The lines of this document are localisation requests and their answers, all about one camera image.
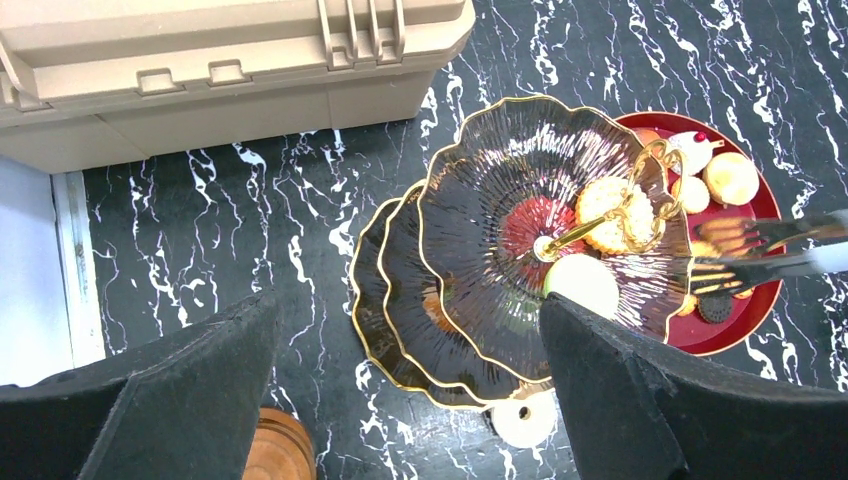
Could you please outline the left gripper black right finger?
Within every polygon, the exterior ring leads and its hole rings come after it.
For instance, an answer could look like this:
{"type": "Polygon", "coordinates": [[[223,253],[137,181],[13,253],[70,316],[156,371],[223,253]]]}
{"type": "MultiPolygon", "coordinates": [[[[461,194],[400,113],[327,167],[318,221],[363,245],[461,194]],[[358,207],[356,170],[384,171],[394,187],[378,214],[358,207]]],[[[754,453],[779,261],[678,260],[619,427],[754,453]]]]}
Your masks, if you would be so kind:
{"type": "Polygon", "coordinates": [[[539,328],[584,479],[847,475],[844,394],[700,359],[558,294],[539,328]]]}

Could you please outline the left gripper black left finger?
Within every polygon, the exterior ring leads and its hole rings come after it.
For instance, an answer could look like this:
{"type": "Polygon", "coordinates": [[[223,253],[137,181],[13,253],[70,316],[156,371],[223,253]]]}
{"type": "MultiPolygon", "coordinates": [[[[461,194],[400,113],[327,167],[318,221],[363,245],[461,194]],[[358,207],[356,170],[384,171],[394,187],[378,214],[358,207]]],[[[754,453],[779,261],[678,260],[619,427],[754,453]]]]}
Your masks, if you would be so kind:
{"type": "Polygon", "coordinates": [[[273,291],[29,387],[1,389],[5,479],[238,479],[283,326],[273,291]]]}

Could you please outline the green macaron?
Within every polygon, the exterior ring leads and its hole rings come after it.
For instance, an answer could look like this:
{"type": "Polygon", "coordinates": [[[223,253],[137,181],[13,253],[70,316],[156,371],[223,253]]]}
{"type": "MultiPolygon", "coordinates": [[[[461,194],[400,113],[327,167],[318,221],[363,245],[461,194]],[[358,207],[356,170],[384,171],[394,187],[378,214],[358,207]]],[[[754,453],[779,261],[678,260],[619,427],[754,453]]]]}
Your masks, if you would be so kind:
{"type": "Polygon", "coordinates": [[[557,293],[592,312],[612,319],[620,293],[613,272],[600,260],[586,254],[561,257],[548,270],[543,294],[557,293]]]}

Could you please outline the three tier glass stand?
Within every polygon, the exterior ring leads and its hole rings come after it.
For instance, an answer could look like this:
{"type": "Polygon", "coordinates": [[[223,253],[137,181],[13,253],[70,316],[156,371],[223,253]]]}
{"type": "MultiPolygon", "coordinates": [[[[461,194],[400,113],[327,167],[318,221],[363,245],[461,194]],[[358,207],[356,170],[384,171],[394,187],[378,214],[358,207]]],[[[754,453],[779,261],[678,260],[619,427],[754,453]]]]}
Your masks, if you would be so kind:
{"type": "Polygon", "coordinates": [[[644,146],[629,128],[590,108],[545,95],[506,97],[470,115],[426,176],[385,202],[360,234],[350,269],[352,321],[371,360],[400,389],[448,409],[481,410],[549,390],[539,333],[543,284],[552,264],[586,254],[614,274],[611,319],[664,342],[686,302],[690,238],[669,172],[684,157],[667,141],[644,146]],[[654,209],[649,251],[609,255],[582,241],[601,219],[533,254],[547,271],[520,272],[500,244],[512,207],[534,196],[566,203],[603,177],[640,186],[654,209]]]}

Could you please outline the dark red round tray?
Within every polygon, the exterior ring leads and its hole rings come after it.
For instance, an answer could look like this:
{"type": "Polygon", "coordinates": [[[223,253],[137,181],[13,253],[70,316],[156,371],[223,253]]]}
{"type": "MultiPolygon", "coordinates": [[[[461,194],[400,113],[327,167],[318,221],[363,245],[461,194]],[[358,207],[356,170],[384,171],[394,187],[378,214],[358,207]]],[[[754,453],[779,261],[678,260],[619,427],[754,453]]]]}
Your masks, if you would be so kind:
{"type": "MultiPolygon", "coordinates": [[[[745,153],[718,130],[681,114],[645,111],[622,115],[616,121],[631,130],[654,130],[662,138],[686,131],[698,131],[704,133],[711,141],[724,142],[724,145],[716,150],[717,153],[745,153]]],[[[742,206],[723,206],[712,200],[705,211],[689,215],[687,224],[689,230],[693,231],[696,225],[707,220],[724,217],[779,219],[781,213],[770,185],[764,177],[760,177],[759,189],[749,203],[742,206]]],[[[746,298],[734,299],[729,318],[720,324],[706,322],[698,311],[686,316],[676,315],[669,321],[668,344],[698,356],[727,350],[742,342],[762,324],[774,307],[781,288],[780,281],[772,281],[756,287],[746,298]]]]}

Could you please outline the tan plastic toolbox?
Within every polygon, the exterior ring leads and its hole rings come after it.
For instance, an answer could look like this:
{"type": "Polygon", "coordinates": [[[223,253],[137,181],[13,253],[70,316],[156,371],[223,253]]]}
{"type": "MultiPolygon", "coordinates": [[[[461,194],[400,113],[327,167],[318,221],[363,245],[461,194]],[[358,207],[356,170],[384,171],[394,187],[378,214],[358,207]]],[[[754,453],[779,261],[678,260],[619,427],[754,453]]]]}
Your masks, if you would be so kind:
{"type": "Polygon", "coordinates": [[[5,1],[1,151],[49,173],[414,117],[469,1],[5,1]]]}

